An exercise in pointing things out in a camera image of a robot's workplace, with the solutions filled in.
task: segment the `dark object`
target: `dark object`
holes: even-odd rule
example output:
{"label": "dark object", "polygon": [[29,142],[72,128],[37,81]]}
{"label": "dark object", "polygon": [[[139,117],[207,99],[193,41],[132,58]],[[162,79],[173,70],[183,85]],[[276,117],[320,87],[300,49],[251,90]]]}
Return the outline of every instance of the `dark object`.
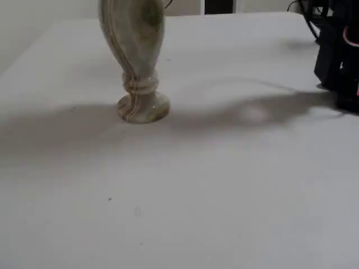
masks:
{"label": "dark object", "polygon": [[206,14],[228,14],[234,11],[236,0],[205,0]]}
{"label": "dark object", "polygon": [[170,0],[167,5],[164,6],[164,9],[166,10],[171,4],[173,3],[173,0]]}
{"label": "dark object", "polygon": [[317,40],[315,74],[322,87],[337,93],[340,109],[359,113],[359,1],[327,2],[333,15],[323,22]]}

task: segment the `wire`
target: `wire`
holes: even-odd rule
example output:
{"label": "wire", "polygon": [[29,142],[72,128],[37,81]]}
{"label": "wire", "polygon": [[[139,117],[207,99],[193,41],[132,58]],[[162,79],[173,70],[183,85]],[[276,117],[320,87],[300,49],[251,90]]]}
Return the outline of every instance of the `wire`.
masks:
{"label": "wire", "polygon": [[316,31],[315,31],[315,29],[314,29],[314,27],[313,27],[313,25],[312,25],[312,23],[310,21],[310,19],[312,17],[311,14],[313,12],[313,10],[312,10],[312,7],[313,7],[312,1],[309,2],[309,8],[308,8],[307,11],[305,11],[305,8],[304,8],[302,0],[298,0],[298,3],[299,3],[299,7],[301,9],[301,12],[303,14],[303,17],[304,17],[310,31],[312,32],[313,36],[315,37],[315,41],[317,42],[319,37],[318,37],[318,34],[316,33]]}
{"label": "wire", "polygon": [[292,3],[290,3],[289,4],[289,6],[288,6],[288,9],[287,9],[287,12],[289,12],[289,10],[291,9],[291,6],[293,5],[293,4],[295,4],[295,3],[297,3],[299,0],[295,0],[295,1],[293,1]]}
{"label": "wire", "polygon": [[173,3],[173,0],[170,0],[167,5],[165,5],[164,9],[167,9],[171,4]]}
{"label": "wire", "polygon": [[352,47],[354,47],[354,48],[359,48],[359,43],[351,42],[351,41],[348,39],[348,26],[346,26],[346,27],[344,28],[343,38],[344,38],[344,41],[345,41],[349,46],[352,46]]}

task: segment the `marble vase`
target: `marble vase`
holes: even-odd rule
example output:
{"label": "marble vase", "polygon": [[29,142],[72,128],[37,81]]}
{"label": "marble vase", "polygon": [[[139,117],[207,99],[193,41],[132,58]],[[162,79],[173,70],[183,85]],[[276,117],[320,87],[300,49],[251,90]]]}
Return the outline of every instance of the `marble vase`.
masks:
{"label": "marble vase", "polygon": [[128,95],[118,102],[118,114],[131,123],[150,123],[169,112],[169,100],[156,92],[155,69],[164,37],[162,0],[99,0],[105,39],[124,71]]}

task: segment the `black electronic device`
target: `black electronic device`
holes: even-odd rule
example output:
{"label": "black electronic device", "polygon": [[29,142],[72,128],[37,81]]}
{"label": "black electronic device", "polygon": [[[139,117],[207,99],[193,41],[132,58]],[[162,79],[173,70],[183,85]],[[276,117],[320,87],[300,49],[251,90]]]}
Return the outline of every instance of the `black electronic device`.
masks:
{"label": "black electronic device", "polygon": [[313,7],[319,0],[309,0],[307,10],[299,0],[303,15],[320,45],[315,74],[323,88],[337,94],[340,109],[359,113],[359,1],[320,0],[320,35],[313,29]]}

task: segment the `white table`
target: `white table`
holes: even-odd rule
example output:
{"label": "white table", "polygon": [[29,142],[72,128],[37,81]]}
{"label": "white table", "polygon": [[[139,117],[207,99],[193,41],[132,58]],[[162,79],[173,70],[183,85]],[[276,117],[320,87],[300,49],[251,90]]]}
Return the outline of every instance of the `white table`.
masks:
{"label": "white table", "polygon": [[0,268],[357,269],[359,118],[317,51],[299,15],[168,18],[172,112],[135,126],[98,22],[51,28],[0,78]]}

